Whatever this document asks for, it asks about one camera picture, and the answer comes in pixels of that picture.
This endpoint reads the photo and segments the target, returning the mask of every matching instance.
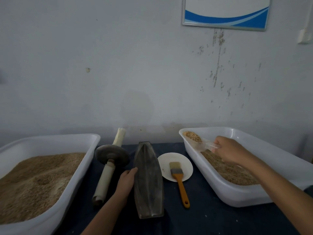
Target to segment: hand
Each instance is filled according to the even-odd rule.
[[[245,166],[247,161],[257,158],[234,139],[217,136],[214,143],[221,148],[213,149],[212,152],[220,156],[223,162]]]
[[[134,186],[134,178],[137,171],[138,168],[135,167],[130,171],[127,170],[121,174],[114,193],[116,196],[127,201],[128,195]]]

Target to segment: table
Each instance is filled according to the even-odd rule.
[[[133,166],[138,145],[123,145],[131,155]],[[188,156],[184,143],[152,144],[157,156],[175,152]],[[234,208],[222,202],[197,166],[192,162],[194,172],[184,182],[190,200],[190,209],[183,207],[178,185],[163,179],[165,215],[161,218],[140,220],[137,214],[133,193],[122,210],[112,234],[299,234],[274,203]],[[69,210],[55,234],[80,234],[100,208],[91,202],[104,165],[93,159]],[[109,186],[107,199],[115,189],[124,169],[117,168]],[[306,190],[313,195],[313,188]]]

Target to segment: plastic container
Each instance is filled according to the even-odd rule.
[[[218,135],[233,138],[301,190],[313,185],[313,164],[252,135],[228,127],[184,128],[179,134],[182,136],[185,131],[192,131],[211,141]],[[187,153],[223,202],[234,207],[272,202],[260,185],[239,186],[225,180],[185,139],[184,143]]]
[[[0,225],[0,234],[52,234],[70,206],[99,141],[97,134],[51,135],[23,138],[0,148],[0,178],[31,157],[86,152],[59,200],[50,209],[24,222]]]

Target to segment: wall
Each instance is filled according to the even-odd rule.
[[[309,1],[272,0],[252,32],[182,26],[182,0],[1,0],[0,144],[230,126],[310,156],[313,44],[296,44]]]

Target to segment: grain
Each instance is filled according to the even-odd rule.
[[[194,132],[187,131],[184,132],[183,135],[196,142],[202,142],[201,138]],[[240,186],[259,184],[256,178],[246,169],[235,165],[225,164],[220,156],[212,153],[210,150],[201,152],[201,154],[225,180]]]
[[[18,163],[0,179],[0,224],[26,221],[51,208],[84,156],[38,156]]]

